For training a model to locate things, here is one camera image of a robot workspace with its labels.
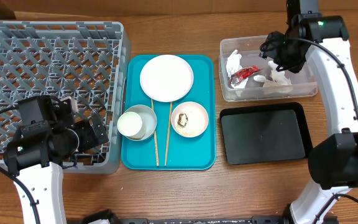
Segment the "brown food scrap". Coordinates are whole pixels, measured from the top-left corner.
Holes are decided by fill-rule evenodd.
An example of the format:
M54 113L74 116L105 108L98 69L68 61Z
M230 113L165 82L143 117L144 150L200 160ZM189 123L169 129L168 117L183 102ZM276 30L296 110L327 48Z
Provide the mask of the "brown food scrap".
M188 122L188 117L185 113L180 113L178 115L178 121L177 121L177 125L179 125L180 127L184 128L186 126Z

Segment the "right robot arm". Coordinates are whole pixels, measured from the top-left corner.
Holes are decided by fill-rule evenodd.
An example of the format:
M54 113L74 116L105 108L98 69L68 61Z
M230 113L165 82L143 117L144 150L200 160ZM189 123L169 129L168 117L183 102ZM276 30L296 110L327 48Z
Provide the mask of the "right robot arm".
M328 137L308 154L310 181L280 223L324 223L342 197L358 187L358 81L349 33L341 16L323 16L317 1L287 0L287 31L272 32L260 46L277 71L309 66L318 83Z

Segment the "small white bowl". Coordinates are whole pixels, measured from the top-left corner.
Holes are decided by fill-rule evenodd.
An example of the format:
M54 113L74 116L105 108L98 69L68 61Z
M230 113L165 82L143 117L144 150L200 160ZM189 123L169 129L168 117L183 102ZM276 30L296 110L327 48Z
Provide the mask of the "small white bowl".
M188 117L188 122L184 128L177 125L178 115L180 113L185 113ZM187 101L176 106L172 112L172 128L177 134L183 137L195 138L203 134L208 124L208 112L199 103Z

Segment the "red snack wrapper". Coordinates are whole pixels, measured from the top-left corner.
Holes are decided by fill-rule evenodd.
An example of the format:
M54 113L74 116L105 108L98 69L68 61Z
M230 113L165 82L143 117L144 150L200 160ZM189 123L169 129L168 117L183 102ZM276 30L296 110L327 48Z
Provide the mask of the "red snack wrapper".
M231 75L230 82L232 86L237 86L241 84L246 78L249 76L258 73L261 71L261 68L257 67L256 65L252 65L249 67L245 67Z

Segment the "grey bowl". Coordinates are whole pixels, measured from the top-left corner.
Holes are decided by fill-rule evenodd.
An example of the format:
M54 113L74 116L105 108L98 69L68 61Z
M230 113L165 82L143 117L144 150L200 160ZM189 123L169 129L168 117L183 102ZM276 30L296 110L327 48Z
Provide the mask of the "grey bowl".
M138 113L141 116L143 122L145 123L145 135L141 139L131 139L131 138L128 139L132 141L143 141L151 137L151 135L154 134L154 130L157 124L157 116L155 112L151 109L151 107L146 105L135 105L125 110L125 112L130 112L130 111Z

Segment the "white napkin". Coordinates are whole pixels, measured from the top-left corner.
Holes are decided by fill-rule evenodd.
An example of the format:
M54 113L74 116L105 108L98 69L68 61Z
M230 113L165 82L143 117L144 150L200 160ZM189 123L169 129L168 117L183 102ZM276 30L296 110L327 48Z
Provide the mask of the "white napkin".
M263 83L262 88L265 95L272 93L289 93L293 90L291 81L285 76L285 72L278 72L276 68L278 65L272 60L268 61L268 66L271 68L270 77L267 79L263 75L254 75L253 79L259 83Z
M234 50L227 58L227 62L226 62L226 71L229 77L230 87L235 89L235 93L237 96L241 96L248 82L248 78L246 78L245 80L241 81L240 84L238 85L234 85L231 83L231 76L236 72L238 72L240 69L242 69L242 66L240 65L241 58L242 55L238 53L238 50Z

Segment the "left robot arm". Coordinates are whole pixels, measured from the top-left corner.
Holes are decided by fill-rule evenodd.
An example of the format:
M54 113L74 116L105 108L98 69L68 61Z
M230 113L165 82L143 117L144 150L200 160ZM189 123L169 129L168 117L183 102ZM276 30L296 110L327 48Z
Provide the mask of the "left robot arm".
M63 204L63 160L108 142L97 116L62 128L47 122L19 128L7 145L4 162L21 198L25 223L66 223Z

